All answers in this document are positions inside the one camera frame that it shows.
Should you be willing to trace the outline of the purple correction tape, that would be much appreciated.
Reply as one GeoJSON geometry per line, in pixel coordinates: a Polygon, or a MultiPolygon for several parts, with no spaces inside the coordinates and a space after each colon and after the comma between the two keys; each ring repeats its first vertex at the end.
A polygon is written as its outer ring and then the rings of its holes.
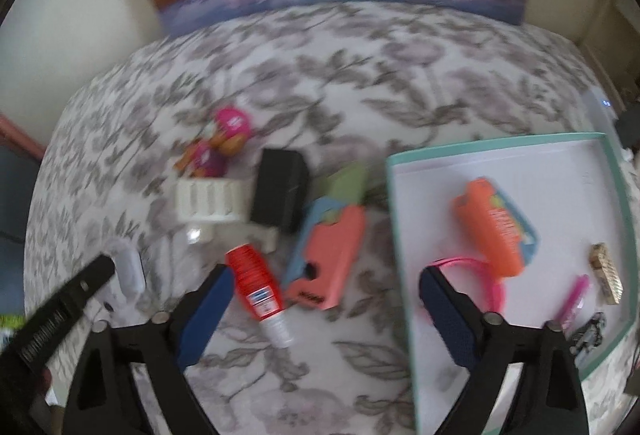
{"type": "Polygon", "coordinates": [[[570,293],[559,310],[559,313],[555,316],[555,321],[561,326],[563,331],[570,330],[578,313],[582,310],[585,303],[585,298],[589,293],[591,287],[591,281],[588,275],[578,276],[573,287],[570,289],[570,293]]]}

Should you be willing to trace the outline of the white tape roll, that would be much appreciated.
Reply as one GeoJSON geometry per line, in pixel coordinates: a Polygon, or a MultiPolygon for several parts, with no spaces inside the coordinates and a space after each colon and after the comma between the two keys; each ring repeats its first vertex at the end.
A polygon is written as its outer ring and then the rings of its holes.
{"type": "Polygon", "coordinates": [[[99,301],[107,311],[120,313],[134,307],[146,289],[141,256],[130,240],[119,237],[107,239],[103,253],[113,261],[115,273],[99,301]]]}

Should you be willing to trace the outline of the orange carrot knife toy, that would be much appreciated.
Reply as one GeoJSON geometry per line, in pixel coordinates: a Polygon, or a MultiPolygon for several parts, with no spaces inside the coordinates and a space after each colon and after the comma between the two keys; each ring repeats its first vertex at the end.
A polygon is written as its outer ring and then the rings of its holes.
{"type": "Polygon", "coordinates": [[[533,261],[539,236],[528,218],[486,177],[465,185],[452,210],[496,279],[518,276],[533,261]]]}

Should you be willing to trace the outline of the red glue bottle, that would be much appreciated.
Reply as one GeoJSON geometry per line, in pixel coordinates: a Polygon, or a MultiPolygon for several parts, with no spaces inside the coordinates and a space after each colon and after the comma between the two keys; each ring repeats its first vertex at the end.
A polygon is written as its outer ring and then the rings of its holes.
{"type": "Polygon", "coordinates": [[[250,243],[224,255],[232,271],[235,293],[276,348],[288,348],[293,337],[286,321],[285,305],[276,278],[258,250],[250,243]]]}

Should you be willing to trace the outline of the black toy car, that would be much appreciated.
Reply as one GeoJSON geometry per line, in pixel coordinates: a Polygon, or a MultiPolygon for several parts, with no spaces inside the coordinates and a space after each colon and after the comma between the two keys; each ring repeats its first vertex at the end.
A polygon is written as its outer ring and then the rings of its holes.
{"type": "Polygon", "coordinates": [[[603,311],[598,311],[585,325],[572,334],[570,337],[570,355],[573,356],[577,367],[580,367],[587,356],[602,344],[605,327],[605,314],[603,311]]]}

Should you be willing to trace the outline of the pink smart watch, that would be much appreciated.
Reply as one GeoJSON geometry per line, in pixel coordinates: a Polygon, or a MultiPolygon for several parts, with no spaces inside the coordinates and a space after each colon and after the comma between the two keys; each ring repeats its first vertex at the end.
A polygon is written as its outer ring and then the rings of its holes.
{"type": "Polygon", "coordinates": [[[491,275],[488,264],[470,257],[450,257],[432,263],[447,278],[454,290],[464,293],[480,311],[502,314],[506,305],[506,287],[491,275]]]}

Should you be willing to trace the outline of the gold usb stick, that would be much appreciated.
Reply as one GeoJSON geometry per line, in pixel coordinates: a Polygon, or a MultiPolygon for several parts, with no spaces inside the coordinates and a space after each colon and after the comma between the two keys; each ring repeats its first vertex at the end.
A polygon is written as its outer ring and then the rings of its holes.
{"type": "Polygon", "coordinates": [[[599,282],[605,303],[620,305],[624,287],[605,243],[600,242],[591,246],[589,264],[599,282]]]}

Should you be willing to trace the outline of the teal white box lid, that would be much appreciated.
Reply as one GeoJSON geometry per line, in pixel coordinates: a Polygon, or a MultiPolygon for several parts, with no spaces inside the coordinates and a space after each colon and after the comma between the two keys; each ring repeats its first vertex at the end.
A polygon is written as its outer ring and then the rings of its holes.
{"type": "Polygon", "coordinates": [[[411,357],[416,428],[433,434],[469,379],[471,334],[446,334],[426,309],[436,265],[480,311],[567,333],[604,317],[578,359],[592,433],[614,422],[631,359],[638,254],[631,182],[602,133],[560,133],[428,147],[388,158],[396,262],[411,357]]]}

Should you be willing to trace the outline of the white slotted plastic holder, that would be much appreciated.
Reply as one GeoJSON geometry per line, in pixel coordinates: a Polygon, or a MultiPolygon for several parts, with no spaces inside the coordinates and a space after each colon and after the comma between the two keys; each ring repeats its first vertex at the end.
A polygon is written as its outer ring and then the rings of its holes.
{"type": "Polygon", "coordinates": [[[179,178],[176,214],[183,223],[245,223],[250,186],[231,178],[179,178]]]}

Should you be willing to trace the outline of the pink puppy toy figure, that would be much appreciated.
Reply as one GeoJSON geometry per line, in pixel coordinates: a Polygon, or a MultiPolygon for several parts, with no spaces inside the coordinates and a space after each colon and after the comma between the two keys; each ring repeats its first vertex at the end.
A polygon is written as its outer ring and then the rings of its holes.
{"type": "Polygon", "coordinates": [[[235,106],[213,112],[212,126],[195,138],[175,162],[174,169],[192,178],[220,178],[227,174],[230,160],[239,155],[253,136],[250,115],[235,106]]]}

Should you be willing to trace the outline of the pink blue carrot knife toy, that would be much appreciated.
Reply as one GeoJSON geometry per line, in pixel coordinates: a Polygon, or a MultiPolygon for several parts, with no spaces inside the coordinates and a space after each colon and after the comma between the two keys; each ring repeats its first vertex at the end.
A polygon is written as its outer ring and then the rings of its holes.
{"type": "Polygon", "coordinates": [[[282,279],[286,299],[326,311],[340,304],[367,228],[362,205],[368,172],[350,163],[326,179],[308,208],[282,279]]]}

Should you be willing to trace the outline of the black power adapter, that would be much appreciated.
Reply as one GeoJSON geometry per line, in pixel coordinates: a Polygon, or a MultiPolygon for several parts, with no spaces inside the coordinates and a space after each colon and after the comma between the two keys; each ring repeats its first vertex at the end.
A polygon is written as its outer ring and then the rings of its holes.
{"type": "Polygon", "coordinates": [[[310,174],[298,150],[265,148],[257,168],[250,222],[258,226],[262,251],[277,250],[282,235],[293,235],[303,221],[310,174]]]}

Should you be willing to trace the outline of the white device with led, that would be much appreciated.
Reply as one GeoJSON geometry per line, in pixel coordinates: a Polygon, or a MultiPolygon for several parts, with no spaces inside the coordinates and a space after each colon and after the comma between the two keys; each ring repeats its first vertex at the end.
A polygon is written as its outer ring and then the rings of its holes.
{"type": "Polygon", "coordinates": [[[608,96],[605,95],[605,92],[602,91],[599,86],[590,86],[588,90],[585,90],[582,93],[582,102],[587,109],[589,120],[596,131],[616,135],[616,113],[611,100],[608,99],[608,96]]]}

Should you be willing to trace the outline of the floral patterned blanket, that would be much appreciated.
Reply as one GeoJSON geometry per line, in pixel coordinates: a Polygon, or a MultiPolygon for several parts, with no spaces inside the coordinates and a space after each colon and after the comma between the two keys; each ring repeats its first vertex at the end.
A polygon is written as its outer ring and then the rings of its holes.
{"type": "Polygon", "coordinates": [[[92,305],[50,360],[66,395],[92,323],[174,308],[224,257],[192,245],[175,214],[174,168],[212,113],[246,111],[255,135],[230,170],[248,178],[266,147],[303,152],[311,172],[369,166],[369,229],[342,302],[288,315],[273,347],[232,304],[186,375],[224,434],[410,434],[409,356],[386,210],[396,152],[501,136],[587,132],[598,81],[568,39],[441,8],[344,3],[239,18],[143,47],[81,88],[47,148],[27,227],[26,307],[35,311],[107,242],[140,254],[129,306],[92,305]]]}

